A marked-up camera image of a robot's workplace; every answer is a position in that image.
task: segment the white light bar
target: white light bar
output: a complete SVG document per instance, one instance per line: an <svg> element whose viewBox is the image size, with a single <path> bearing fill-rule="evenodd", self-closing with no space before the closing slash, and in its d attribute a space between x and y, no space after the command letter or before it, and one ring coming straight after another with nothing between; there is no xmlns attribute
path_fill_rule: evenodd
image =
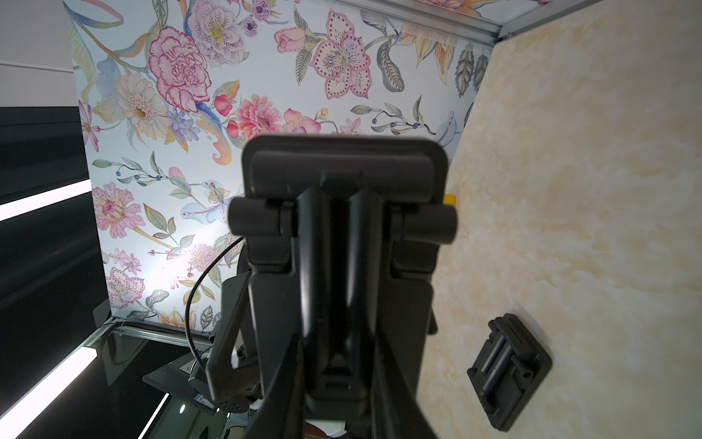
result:
<svg viewBox="0 0 702 439"><path fill-rule="evenodd" d="M154 419L156 419L156 415L161 411L161 407L164 406L164 403L166 402L167 399L168 399L168 393L166 395L164 395L164 399L162 399L161 402L159 402L159 405L156 407L154 414L151 415L151 417L149 418L149 421L146 423L146 427L144 427L144 429L141 431L141 434L139 435L139 437L137 439L142 439L144 437L146 432L149 430L149 427L151 426L152 422L154 421Z"/></svg>
<svg viewBox="0 0 702 439"><path fill-rule="evenodd" d="M0 221L12 218L13 216L26 214L35 209L48 206L49 204L58 203L64 199L76 197L77 195L90 192L92 189L90 180L83 180L62 188L47 190L46 192L32 195L31 197L0 204Z"/></svg>
<svg viewBox="0 0 702 439"><path fill-rule="evenodd" d="M2 437L17 438L97 356L98 352L94 348L83 346L54 367L0 418Z"/></svg>

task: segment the black wire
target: black wire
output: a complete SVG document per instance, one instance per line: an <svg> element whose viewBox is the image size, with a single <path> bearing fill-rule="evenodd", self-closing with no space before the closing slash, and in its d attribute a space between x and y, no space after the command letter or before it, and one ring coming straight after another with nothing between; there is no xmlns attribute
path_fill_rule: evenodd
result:
<svg viewBox="0 0 702 439"><path fill-rule="evenodd" d="M195 349L195 343L193 343L193 341L192 341L192 334L190 333L190 304L192 303L192 297L195 295L195 292L197 291L197 289L200 288L200 284L202 283L203 280L205 280L205 276L207 276L207 273L209 273L210 270L215 268L215 266L220 261L220 259L222 259L224 257L224 255L229 253L229 251L231 249L233 249L234 246L239 244L243 238L244 238L243 236L237 238L236 241L234 241L233 243L231 243L231 245L229 247L224 249L224 251L222 251L222 253L220 253L219 256L217 256L215 258L214 261L212 261L210 266L207 267L207 269L202 272L202 275L197 280L197 282L195 282L195 285L193 286L192 290L190 290L190 295L188 296L187 302L185 303L185 338L187 339L187 345L190 347L190 352L192 353L192 356L195 358L197 365L200 366L200 368L202 369L203 372L205 370L205 362L202 361L200 354L197 353L197 349Z"/></svg>

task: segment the green leaf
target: green leaf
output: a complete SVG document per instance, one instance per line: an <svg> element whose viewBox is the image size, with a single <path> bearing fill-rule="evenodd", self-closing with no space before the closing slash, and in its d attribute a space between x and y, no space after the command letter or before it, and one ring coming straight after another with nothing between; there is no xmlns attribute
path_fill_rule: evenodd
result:
<svg viewBox="0 0 702 439"><path fill-rule="evenodd" d="M367 114L370 113L373 109L370 108L368 105L356 105L351 109L351 112L354 114Z"/></svg>
<svg viewBox="0 0 702 439"><path fill-rule="evenodd" d="M98 168L109 168L110 166L114 165L117 165L117 163L112 163L103 159L97 159L93 162L93 166L96 166Z"/></svg>
<svg viewBox="0 0 702 439"><path fill-rule="evenodd" d="M166 222L166 218L164 218L164 216L161 215L159 211L148 207L146 204L144 204L144 211L146 213L146 218L151 224L154 225L155 228L161 229L164 232L168 232L168 224Z"/></svg>
<svg viewBox="0 0 702 439"><path fill-rule="evenodd" d="M166 21L168 20L168 2L166 0L152 0L152 3L156 12L156 20L163 29L166 27Z"/></svg>
<svg viewBox="0 0 702 439"><path fill-rule="evenodd" d="M168 291L165 291L163 289L155 289L154 292L151 293L151 296L148 296L146 298L146 306L150 310L154 310L154 303L158 303L158 302L162 302L162 301L166 300L166 298L169 295L170 294L168 293Z"/></svg>
<svg viewBox="0 0 702 439"><path fill-rule="evenodd" d="M475 61L475 73L473 74L473 88L475 89L475 93L478 92L480 84L482 84L482 79L487 70L487 63L488 60L485 55L479 56L477 61Z"/></svg>
<svg viewBox="0 0 702 439"><path fill-rule="evenodd" d="M202 310L202 314L200 314L200 326L202 326L202 330L204 331L205 328L207 328L210 323L212 323L212 305L207 306L207 308Z"/></svg>
<svg viewBox="0 0 702 439"><path fill-rule="evenodd" d="M371 128L372 128L373 131L375 131L376 133L382 133L382 132L385 131L386 129L390 128L390 124L385 124L385 125L380 125L380 126L372 126Z"/></svg>
<svg viewBox="0 0 702 439"><path fill-rule="evenodd" d="M298 52L298 56L295 58L295 78L298 80L298 85L300 85L305 77L307 65L310 64L311 59L312 51L303 49Z"/></svg>
<svg viewBox="0 0 702 439"><path fill-rule="evenodd" d="M375 27L381 31L383 35L388 35L388 20L383 15L362 9L361 20L368 26Z"/></svg>
<svg viewBox="0 0 702 439"><path fill-rule="evenodd" d="M421 100L422 96L419 95L419 99L417 99L417 102L414 103L414 107L412 108L412 116L414 116L414 120L424 125L424 117L422 117L422 113L419 112L419 102Z"/></svg>
<svg viewBox="0 0 702 439"><path fill-rule="evenodd" d="M190 293L192 293L192 290L189 289L185 292L183 295L183 306L187 303L187 298L190 297ZM192 302L190 303L197 303L200 301L200 290L197 290L195 294L192 295Z"/></svg>
<svg viewBox="0 0 702 439"><path fill-rule="evenodd" d="M176 232L176 221L173 217L168 220L168 234L172 235Z"/></svg>
<svg viewBox="0 0 702 439"><path fill-rule="evenodd" d="M97 74L95 73L95 63L88 47L78 33L78 29L72 20L68 22L68 39L71 42L71 58L81 68L86 77L86 86L81 91L81 100L88 104L88 94L95 85Z"/></svg>
<svg viewBox="0 0 702 439"><path fill-rule="evenodd" d="M186 199L190 196L190 192L185 192L183 189L173 189L173 192L169 195L175 198Z"/></svg>
<svg viewBox="0 0 702 439"><path fill-rule="evenodd" d="M209 297L212 300L217 300L215 299L215 294L212 292L211 289L208 287L205 287L203 284L200 284L200 288L202 288L202 292L205 293L205 296Z"/></svg>
<svg viewBox="0 0 702 439"><path fill-rule="evenodd" d="M385 108L388 109L388 113L390 113L391 116L402 116L402 112L399 110L399 108L395 107L393 104L385 103Z"/></svg>
<svg viewBox="0 0 702 439"><path fill-rule="evenodd" d="M458 57L458 64L456 64L456 90L458 90L458 97L461 98L468 89L468 84L470 84L470 77L473 75L473 52L468 49L464 49L461 52L461 56Z"/></svg>
<svg viewBox="0 0 702 439"><path fill-rule="evenodd" d="M141 167L141 165L134 160L130 160L126 157L122 157L122 160L124 160L124 163L129 166L132 169L143 171L144 169Z"/></svg>
<svg viewBox="0 0 702 439"><path fill-rule="evenodd" d="M159 168L159 165L156 164L156 152L151 153L151 158L149 159L149 163L151 164L151 169L154 170L154 172L160 176L165 175L163 170Z"/></svg>
<svg viewBox="0 0 702 439"><path fill-rule="evenodd" d="M188 235L180 238L180 246L184 249L187 247L190 247L192 244L192 238L194 238L195 235Z"/></svg>
<svg viewBox="0 0 702 439"><path fill-rule="evenodd" d="M396 136L399 136L400 134L405 134L407 131L412 131L412 129L413 128L410 126L407 128L400 128L400 129L391 128L390 130L392 131L393 134L395 134Z"/></svg>
<svg viewBox="0 0 702 439"><path fill-rule="evenodd" d="M215 316L212 317L212 328L217 326L217 324L219 323L221 318L222 318L222 313L216 313Z"/></svg>
<svg viewBox="0 0 702 439"><path fill-rule="evenodd" d="M168 181L170 181L174 186L177 188L181 189L183 192L187 192L188 194L191 194L191 189L190 185L187 184L187 181L183 177L168 177Z"/></svg>
<svg viewBox="0 0 702 439"><path fill-rule="evenodd" d="M127 315L128 319L132 320L144 320L146 316L149 315L149 311L132 311Z"/></svg>
<svg viewBox="0 0 702 439"><path fill-rule="evenodd" d="M93 107L93 114L113 124L124 119L122 109L117 104L117 81L121 77L117 63L107 57L98 63L98 90L102 100Z"/></svg>
<svg viewBox="0 0 702 439"><path fill-rule="evenodd" d="M222 288L222 273L220 272L219 267L215 267L212 270L210 270L210 273L208 273L208 276L214 282L215 285L217 285L217 288Z"/></svg>
<svg viewBox="0 0 702 439"><path fill-rule="evenodd" d="M307 29L307 22L305 19L300 15L298 12L298 9L295 8L295 11L293 12L293 17L295 18L295 26L297 27L302 27L303 29Z"/></svg>
<svg viewBox="0 0 702 439"><path fill-rule="evenodd" d="M399 73L399 68L390 59L390 41L386 41L378 48L378 67L383 73L383 85L389 91L403 91L404 80Z"/></svg>

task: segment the purple flower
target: purple flower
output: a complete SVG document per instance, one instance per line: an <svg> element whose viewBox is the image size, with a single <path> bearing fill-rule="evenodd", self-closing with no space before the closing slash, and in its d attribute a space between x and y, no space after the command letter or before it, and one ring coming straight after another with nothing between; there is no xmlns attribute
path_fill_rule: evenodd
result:
<svg viewBox="0 0 702 439"><path fill-rule="evenodd" d="M270 15L270 5L266 0L253 0L251 3L251 15L258 20L264 21Z"/></svg>
<svg viewBox="0 0 702 439"><path fill-rule="evenodd" d="M199 140L197 133L200 132L200 128L192 125L192 119L183 121L180 124L180 135L185 136L189 141Z"/></svg>
<svg viewBox="0 0 702 439"><path fill-rule="evenodd" d="M246 17L246 19L241 22L241 26L244 27L244 34L248 37L255 37L258 34L258 25L251 16Z"/></svg>
<svg viewBox="0 0 702 439"><path fill-rule="evenodd" d="M118 263L123 268L126 267L127 271L132 272L132 274L141 271L141 262L134 256L134 253L127 255L124 250L114 249L114 253L110 253L108 256L112 258L112 263Z"/></svg>

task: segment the cream textured surface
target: cream textured surface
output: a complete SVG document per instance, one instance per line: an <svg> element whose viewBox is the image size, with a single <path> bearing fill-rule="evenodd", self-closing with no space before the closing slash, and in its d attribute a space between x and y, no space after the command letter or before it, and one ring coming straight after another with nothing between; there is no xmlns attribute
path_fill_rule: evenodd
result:
<svg viewBox="0 0 702 439"><path fill-rule="evenodd" d="M701 437L701 24L697 0L604 0L497 45L433 281L441 438ZM506 312L554 360L508 434L465 373Z"/></svg>

